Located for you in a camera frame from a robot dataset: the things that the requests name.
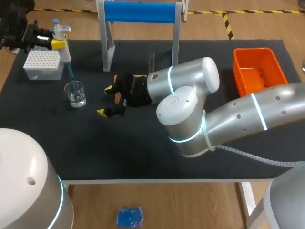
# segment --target blue object on floor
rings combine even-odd
[[[142,225],[141,208],[120,208],[116,225],[125,228],[138,228]]]

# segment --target orange plastic crate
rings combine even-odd
[[[288,83],[269,48],[235,49],[233,57],[233,72],[241,97]]]

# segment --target white cable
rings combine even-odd
[[[223,145],[216,146],[216,148],[228,150],[228,151],[237,153],[239,155],[246,156],[246,157],[248,157],[250,159],[253,159],[253,160],[256,160],[256,161],[260,161],[260,162],[263,162],[263,163],[266,163],[266,164],[274,165],[274,166],[295,167],[295,166],[298,166],[298,165],[304,163],[304,161],[283,162],[283,161],[269,160],[269,159],[266,159],[266,158],[255,156],[253,154],[249,154],[249,153],[246,153],[244,151],[241,151],[241,150],[238,150],[238,149],[234,149],[234,148],[231,148],[231,147],[228,147],[228,146],[223,146]]]

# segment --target table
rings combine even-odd
[[[111,72],[103,73],[100,41],[69,41],[75,79],[85,85],[87,104],[81,109],[71,108],[63,93],[69,81],[66,69],[60,81],[30,81],[22,69],[26,55],[20,52],[0,94],[0,128],[23,131],[38,141],[66,185],[241,182],[245,211],[250,215],[255,201],[250,183],[244,181],[271,179],[288,168],[221,149],[185,158],[169,141],[153,105],[128,107],[124,117],[98,115],[96,110],[113,105],[114,96],[103,90],[115,74],[147,74],[149,51],[156,54],[156,70],[171,64],[171,41],[116,41],[115,45]],[[233,50],[243,47],[273,49],[288,82],[301,81],[279,40],[180,41],[179,63],[209,56],[219,69],[220,88],[208,97],[207,112],[238,97]],[[268,159],[300,161],[305,160],[305,142],[299,135],[304,131],[305,122],[299,121],[225,145]]]

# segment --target floor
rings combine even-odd
[[[87,0],[36,0],[37,8],[96,10]],[[298,10],[297,0],[190,0],[189,11],[205,10]],[[38,19],[39,26],[52,27],[59,18],[72,32],[68,39],[99,40],[96,14],[74,12],[31,12],[29,23]],[[281,39],[303,81],[301,64],[305,60],[303,14],[229,14],[235,39]],[[113,23],[114,39],[171,40],[172,25]],[[188,15],[182,23],[181,39],[227,40],[224,21],[216,14]],[[15,55],[0,50],[0,89]],[[258,202],[268,182],[252,183]],[[75,210],[74,229],[116,228],[119,207],[140,206],[143,228],[175,229],[243,229],[245,217],[240,193],[235,183],[208,184],[124,184],[72,186],[69,190]]]

